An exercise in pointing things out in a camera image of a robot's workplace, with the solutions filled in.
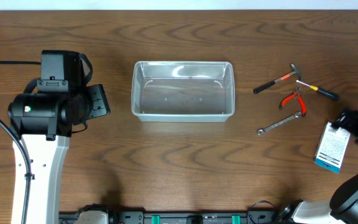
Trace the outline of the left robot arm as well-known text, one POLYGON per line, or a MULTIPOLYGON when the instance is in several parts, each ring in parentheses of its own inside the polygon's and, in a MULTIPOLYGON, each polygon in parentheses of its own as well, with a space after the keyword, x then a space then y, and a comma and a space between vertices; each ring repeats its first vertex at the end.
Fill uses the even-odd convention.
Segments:
POLYGON ((73 127, 110 113, 101 84, 90 86, 85 54, 43 50, 41 76, 8 107, 15 141, 12 223, 58 223, 65 156, 73 127))

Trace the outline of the clear plastic container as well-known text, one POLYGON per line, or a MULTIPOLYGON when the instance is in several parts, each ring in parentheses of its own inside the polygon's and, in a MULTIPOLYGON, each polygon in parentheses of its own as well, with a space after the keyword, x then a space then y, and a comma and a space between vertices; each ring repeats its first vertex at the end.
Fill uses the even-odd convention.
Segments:
POLYGON ((236 108, 229 62, 139 61, 132 113, 143 122, 225 122, 236 108))

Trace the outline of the screwdriver black yellow handle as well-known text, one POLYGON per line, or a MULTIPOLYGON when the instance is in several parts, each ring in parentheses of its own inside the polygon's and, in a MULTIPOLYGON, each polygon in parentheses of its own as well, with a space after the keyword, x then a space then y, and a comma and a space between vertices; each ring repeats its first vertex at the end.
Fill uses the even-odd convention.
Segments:
POLYGON ((336 94, 336 93, 334 93, 334 92, 332 92, 332 91, 325 90, 325 89, 323 89, 323 88, 321 88, 321 87, 318 87, 318 86, 309 85, 309 84, 304 83, 304 82, 299 81, 299 80, 297 80, 296 82, 297 82, 297 83, 300 83, 300 84, 302 84, 302 85, 304 85, 304 86, 309 87, 310 89, 312 89, 313 91, 319 93, 320 95, 323 95, 323 96, 325 96, 325 97, 328 97, 328 98, 330 98, 330 99, 332 99, 332 100, 339 100, 339 95, 336 94))

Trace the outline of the red handled pliers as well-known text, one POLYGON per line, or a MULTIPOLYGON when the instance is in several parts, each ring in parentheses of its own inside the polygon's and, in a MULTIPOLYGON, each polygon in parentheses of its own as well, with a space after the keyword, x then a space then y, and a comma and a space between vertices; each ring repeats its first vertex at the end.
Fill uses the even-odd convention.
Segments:
POLYGON ((305 117, 306 116, 306 105, 305 102, 303 101, 302 97, 301 97, 301 88, 300 87, 295 87, 295 89, 293 90, 293 92, 288 95, 287 97, 285 97, 279 104, 279 109, 282 110, 284 108, 284 106, 292 99, 296 98, 298 100, 298 103, 300 105, 301 108, 301 116, 305 117))

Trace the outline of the white blue card package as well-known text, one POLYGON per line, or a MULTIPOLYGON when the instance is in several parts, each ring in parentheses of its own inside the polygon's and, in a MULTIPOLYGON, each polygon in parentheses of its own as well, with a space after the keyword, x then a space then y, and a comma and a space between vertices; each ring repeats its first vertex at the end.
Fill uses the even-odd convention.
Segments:
POLYGON ((349 131, 343 128, 333 128, 332 123, 327 122, 314 155, 314 163, 338 174, 350 136, 349 131))

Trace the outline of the silver combination wrench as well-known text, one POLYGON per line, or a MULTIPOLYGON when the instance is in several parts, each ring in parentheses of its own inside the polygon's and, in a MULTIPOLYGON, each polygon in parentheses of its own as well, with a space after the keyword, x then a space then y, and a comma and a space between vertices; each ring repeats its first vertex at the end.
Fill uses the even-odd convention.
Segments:
POLYGON ((264 133, 269 132, 269 131, 271 131, 272 129, 275 129, 275 128, 277 128, 277 127, 279 127, 279 126, 281 126, 281 125, 283 125, 283 124, 285 124, 285 123, 287 123, 287 122, 289 122, 289 121, 292 121, 292 120, 297 119, 297 118, 300 118, 300 117, 301 117, 301 112, 298 111, 298 112, 292 114, 291 116, 289 116, 289 117, 287 117, 287 118, 285 118, 285 119, 282 119, 282 120, 280 120, 280 121, 278 121, 278 122, 276 122, 276 123, 271 124, 270 126, 267 126, 267 127, 265 127, 265 128, 261 128, 261 129, 258 129, 258 130, 257 130, 257 134, 258 134, 258 135, 263 135, 264 133))

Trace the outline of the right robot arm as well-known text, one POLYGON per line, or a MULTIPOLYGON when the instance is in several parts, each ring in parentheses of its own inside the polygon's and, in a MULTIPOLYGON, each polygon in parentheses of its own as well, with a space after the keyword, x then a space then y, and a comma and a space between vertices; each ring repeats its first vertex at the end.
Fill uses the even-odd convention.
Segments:
MULTIPOLYGON (((333 124, 334 131, 348 131, 358 144, 358 111, 345 109, 333 124)), ((280 223, 358 223, 358 174, 343 183, 330 200, 288 204, 277 215, 280 223)))

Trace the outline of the small hammer black handle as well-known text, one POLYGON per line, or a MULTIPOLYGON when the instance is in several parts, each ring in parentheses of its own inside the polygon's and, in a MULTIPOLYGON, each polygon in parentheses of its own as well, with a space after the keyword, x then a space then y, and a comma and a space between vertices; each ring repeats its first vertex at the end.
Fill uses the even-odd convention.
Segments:
POLYGON ((281 81, 283 81, 283 80, 285 80, 285 79, 287 79, 287 78, 290 78, 290 77, 293 76, 293 75, 297 75, 297 76, 298 76, 298 80, 301 80, 301 72, 300 72, 300 69, 299 69, 294 63, 291 63, 290 66, 291 66, 291 68, 292 68, 292 71, 291 71, 290 73, 288 73, 288 74, 286 74, 286 75, 284 75, 284 76, 282 76, 282 77, 280 77, 280 78, 277 78, 277 79, 275 79, 275 80, 272 80, 272 81, 270 81, 270 82, 267 82, 267 83, 265 83, 265 84, 263 84, 263 85, 261 85, 261 86, 258 86, 257 88, 254 88, 254 89, 253 89, 253 93, 254 93, 254 94, 258 94, 258 93, 260 93, 261 91, 264 91, 264 90, 270 88, 271 86, 277 84, 278 82, 281 82, 281 81))

